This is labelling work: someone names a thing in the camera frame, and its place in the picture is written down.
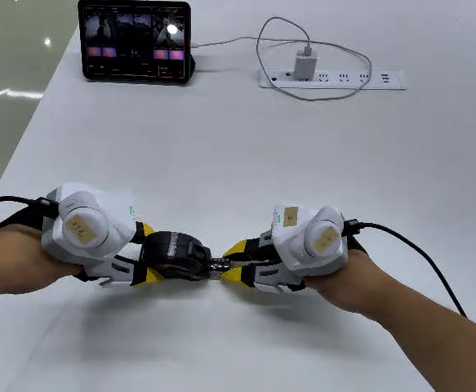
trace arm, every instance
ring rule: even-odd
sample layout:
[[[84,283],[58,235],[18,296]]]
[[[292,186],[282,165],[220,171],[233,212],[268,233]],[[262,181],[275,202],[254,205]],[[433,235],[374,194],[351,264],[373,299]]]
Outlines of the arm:
[[[376,321],[437,391],[476,391],[476,324],[383,272],[363,252],[344,269],[307,278],[332,304]]]
[[[21,225],[0,229],[0,294],[33,292],[82,267],[61,263],[42,250],[41,233]]]

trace tablet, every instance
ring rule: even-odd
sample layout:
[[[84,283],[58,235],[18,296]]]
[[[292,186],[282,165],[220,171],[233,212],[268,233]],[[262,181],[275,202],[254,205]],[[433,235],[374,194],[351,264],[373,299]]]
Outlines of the tablet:
[[[80,0],[86,78],[186,83],[194,71],[187,2]]]

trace power strip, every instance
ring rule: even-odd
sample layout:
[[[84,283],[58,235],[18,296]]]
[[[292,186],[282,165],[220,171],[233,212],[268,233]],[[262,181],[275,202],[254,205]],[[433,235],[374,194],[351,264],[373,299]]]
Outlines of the power strip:
[[[267,69],[267,74],[277,87],[281,88],[332,88],[355,90],[367,80],[366,70],[316,70],[314,79],[309,81],[295,80],[292,71],[286,69]],[[260,87],[272,88],[269,80],[260,69]],[[407,90],[404,72],[373,70],[371,80],[363,90]]]

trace tan sticker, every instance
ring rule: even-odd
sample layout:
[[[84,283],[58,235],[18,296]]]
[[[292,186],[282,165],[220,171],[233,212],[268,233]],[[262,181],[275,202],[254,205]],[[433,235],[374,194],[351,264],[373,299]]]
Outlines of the tan sticker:
[[[339,234],[332,227],[327,227],[314,243],[314,249],[319,253],[325,252],[330,244],[337,240]]]
[[[297,226],[297,207],[286,207],[283,227]]]
[[[97,237],[96,233],[92,231],[80,215],[73,216],[71,219],[67,220],[65,226],[67,226],[67,229],[74,234],[74,237],[76,237],[82,245],[87,245]]]

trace black strap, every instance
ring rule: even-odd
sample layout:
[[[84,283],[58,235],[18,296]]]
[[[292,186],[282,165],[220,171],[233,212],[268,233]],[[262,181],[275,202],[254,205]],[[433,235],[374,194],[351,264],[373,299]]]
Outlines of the black strap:
[[[23,225],[42,231],[43,214],[36,207],[26,207],[0,223],[0,229],[8,225]]]

